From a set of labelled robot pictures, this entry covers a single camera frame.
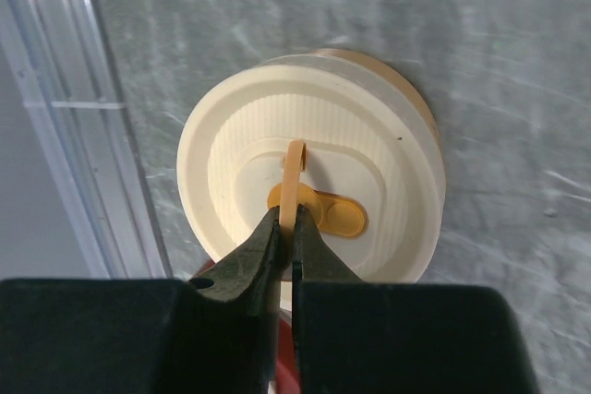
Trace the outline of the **beige round lid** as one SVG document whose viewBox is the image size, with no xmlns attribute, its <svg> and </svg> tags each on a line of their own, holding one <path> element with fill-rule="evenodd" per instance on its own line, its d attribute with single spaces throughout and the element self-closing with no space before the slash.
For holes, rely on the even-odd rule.
<svg viewBox="0 0 591 394">
<path fill-rule="evenodd" d="M 306 145 L 302 183 L 350 197 L 368 216 L 357 238 L 327 235 L 331 249 L 364 280 L 419 280 L 446 194 L 438 130 L 405 78 L 345 50 L 287 55 L 237 73 L 189 115 L 177 184 L 209 256 L 219 260 L 250 236 L 295 139 Z"/>
</svg>

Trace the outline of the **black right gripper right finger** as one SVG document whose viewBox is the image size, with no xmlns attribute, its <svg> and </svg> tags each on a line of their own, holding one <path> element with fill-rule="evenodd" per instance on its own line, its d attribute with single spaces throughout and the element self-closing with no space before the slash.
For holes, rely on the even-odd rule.
<svg viewBox="0 0 591 394">
<path fill-rule="evenodd" d="M 362 281 L 305 208 L 297 211 L 293 251 L 303 392 L 539 392 L 516 316 L 496 290 Z"/>
</svg>

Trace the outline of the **red round lid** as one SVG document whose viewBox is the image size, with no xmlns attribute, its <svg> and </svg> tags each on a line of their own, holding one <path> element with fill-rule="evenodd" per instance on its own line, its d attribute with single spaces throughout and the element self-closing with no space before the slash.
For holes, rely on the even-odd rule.
<svg viewBox="0 0 591 394">
<path fill-rule="evenodd" d="M 282 310 L 279 317 L 275 380 L 271 393 L 300 394 L 300 377 L 296 364 L 292 334 L 292 317 Z"/>
</svg>

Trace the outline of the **beige white-lined bowl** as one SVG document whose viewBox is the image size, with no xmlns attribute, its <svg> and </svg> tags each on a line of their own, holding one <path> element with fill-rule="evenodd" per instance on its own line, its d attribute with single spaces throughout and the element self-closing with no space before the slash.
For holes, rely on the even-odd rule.
<svg viewBox="0 0 591 394">
<path fill-rule="evenodd" d="M 434 137 L 438 148 L 441 149 L 440 133 L 437 128 L 433 113 L 429 109 L 427 102 L 424 100 L 419 91 L 393 67 L 387 65 L 378 58 L 351 50 L 321 48 L 314 50 L 313 53 L 337 57 L 350 63 L 362 66 L 366 70 L 381 77 L 386 82 L 397 88 L 418 111 L 419 115 L 428 126 L 430 133 Z"/>
</svg>

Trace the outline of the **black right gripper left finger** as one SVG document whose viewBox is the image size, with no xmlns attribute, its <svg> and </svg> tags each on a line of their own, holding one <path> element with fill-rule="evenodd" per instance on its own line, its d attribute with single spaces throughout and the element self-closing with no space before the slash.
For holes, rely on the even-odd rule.
<svg viewBox="0 0 591 394">
<path fill-rule="evenodd" d="M 189 281 L 1 283 L 5 393 L 264 393 L 275 376 L 282 238 L 271 209 Z"/>
</svg>

